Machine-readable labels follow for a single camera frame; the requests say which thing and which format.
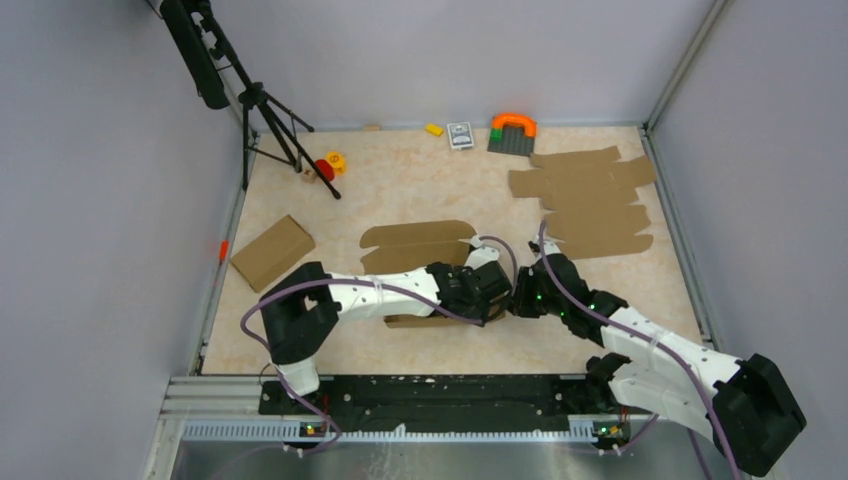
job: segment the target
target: cable tie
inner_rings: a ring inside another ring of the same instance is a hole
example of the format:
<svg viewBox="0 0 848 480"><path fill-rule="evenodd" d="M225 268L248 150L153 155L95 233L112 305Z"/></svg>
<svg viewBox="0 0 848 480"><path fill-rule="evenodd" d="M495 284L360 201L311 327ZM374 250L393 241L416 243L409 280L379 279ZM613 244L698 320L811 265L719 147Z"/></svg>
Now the cable tie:
<svg viewBox="0 0 848 480"><path fill-rule="evenodd" d="M651 337L651 342L648 343L648 368L650 368L652 372L656 371L656 369L654 368L654 350L657 348L657 345L659 345L662 339L667 337L669 333L671 332L669 332L668 330L659 332L659 335L653 335Z"/></svg>
<svg viewBox="0 0 848 480"><path fill-rule="evenodd" d="M372 317L374 312L383 305L383 279L378 275L369 275L368 278L374 283L374 293L377 294L377 301L371 305L371 310L368 311L368 317Z"/></svg>

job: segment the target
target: flattened cardboard box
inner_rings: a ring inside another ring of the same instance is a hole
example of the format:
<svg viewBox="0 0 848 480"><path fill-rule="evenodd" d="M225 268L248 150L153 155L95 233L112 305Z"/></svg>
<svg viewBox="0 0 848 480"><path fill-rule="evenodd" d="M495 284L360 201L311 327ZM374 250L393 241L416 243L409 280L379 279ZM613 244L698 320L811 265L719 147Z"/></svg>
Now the flattened cardboard box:
<svg viewBox="0 0 848 480"><path fill-rule="evenodd" d="M250 288L260 293L314 248L312 236L286 215L233 255L230 262Z"/></svg>
<svg viewBox="0 0 848 480"><path fill-rule="evenodd" d="M517 198L538 197L548 232L564 240L557 245L569 258L594 258L639 253L650 248L650 226L636 187L652 183L654 167L646 156L619 161L618 147L585 152L533 154L536 168L509 172Z"/></svg>
<svg viewBox="0 0 848 480"><path fill-rule="evenodd" d="M407 272L433 262L464 265L469 239L476 234L474 227L459 220L372 227L362 234L359 246L377 248L360 261L370 275ZM414 315L388 315L384 321L391 328L463 325L445 317Z"/></svg>

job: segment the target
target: black mounting plate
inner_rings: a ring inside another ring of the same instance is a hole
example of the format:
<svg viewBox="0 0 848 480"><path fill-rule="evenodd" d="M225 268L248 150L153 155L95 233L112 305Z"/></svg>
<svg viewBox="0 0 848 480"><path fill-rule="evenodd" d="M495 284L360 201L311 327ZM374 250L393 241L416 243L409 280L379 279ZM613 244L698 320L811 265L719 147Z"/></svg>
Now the black mounting plate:
<svg viewBox="0 0 848 480"><path fill-rule="evenodd" d="M486 149L494 153L529 157L533 154L535 145L536 138L524 135L524 127L504 125L501 140L499 142L489 140L489 146Z"/></svg>
<svg viewBox="0 0 848 480"><path fill-rule="evenodd" d="M335 375L306 399L342 430L528 432L569 429L568 416L617 413L584 375ZM260 415L314 415L276 380L262 384Z"/></svg>

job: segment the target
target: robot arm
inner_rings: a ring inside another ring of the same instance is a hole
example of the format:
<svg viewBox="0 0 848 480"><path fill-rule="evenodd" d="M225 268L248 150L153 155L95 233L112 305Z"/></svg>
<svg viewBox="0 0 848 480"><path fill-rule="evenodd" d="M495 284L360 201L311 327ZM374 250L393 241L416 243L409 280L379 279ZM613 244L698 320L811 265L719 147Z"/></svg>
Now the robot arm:
<svg viewBox="0 0 848 480"><path fill-rule="evenodd" d="M320 262L301 265L263 298L315 280L348 282L302 290L262 308L272 362L295 393L306 395L319 386L315 353L338 323L387 315L428 317L436 314L434 306L479 326L497 318L508 307L512 284L498 263L498 250L472 243L476 247L463 266L437 262L409 272L353 276L324 272Z"/></svg>
<svg viewBox="0 0 848 480"><path fill-rule="evenodd" d="M656 412L711 439L721 451L692 380L657 344L683 358L712 402L736 463L745 472L765 475L806 426L786 381L769 359L755 354L743 361L709 350L653 323L626 300L590 290L551 242L545 242L546 259L577 301L653 340L608 326L575 306L557 289L539 255L532 266L519 270L511 291L497 251L479 241L472 244L464 266L433 263L404 273L357 277L326 273L319 262L302 265L265 297L315 280L347 284L307 288L262 308L272 361L292 389L305 395L319 387L314 355L339 322L399 314L426 317L435 314L436 306L480 326L506 309L524 318L551 314L574 335L613 352L587 365L587 384L597 387L599 398ZM530 246L539 253L536 243Z"/></svg>
<svg viewBox="0 0 848 480"><path fill-rule="evenodd" d="M531 248L539 250L532 242ZM664 344L691 367L711 399L739 468L757 476L768 473L806 426L792 392L771 360L755 354L745 361L693 343L653 323L625 300L589 290L555 244L546 242L545 252L557 278L584 306L653 340L646 342L601 323L573 305L553 284L539 257L533 266L519 271L513 313L560 316L573 334L614 352L590 362L588 370L600 385L609 388L616 403L684 425L712 440L721 451L692 380L668 353L657 348L658 343Z"/></svg>

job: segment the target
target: small wooden block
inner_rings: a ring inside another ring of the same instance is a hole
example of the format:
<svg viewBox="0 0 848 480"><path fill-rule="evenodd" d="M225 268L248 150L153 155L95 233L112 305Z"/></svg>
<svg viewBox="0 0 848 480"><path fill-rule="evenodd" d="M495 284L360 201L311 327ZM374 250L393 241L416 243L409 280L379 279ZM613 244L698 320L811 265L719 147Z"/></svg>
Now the small wooden block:
<svg viewBox="0 0 848 480"><path fill-rule="evenodd" d="M300 175L300 179L306 183L315 183L315 180L318 179L318 174L315 173L315 170L304 170Z"/></svg>

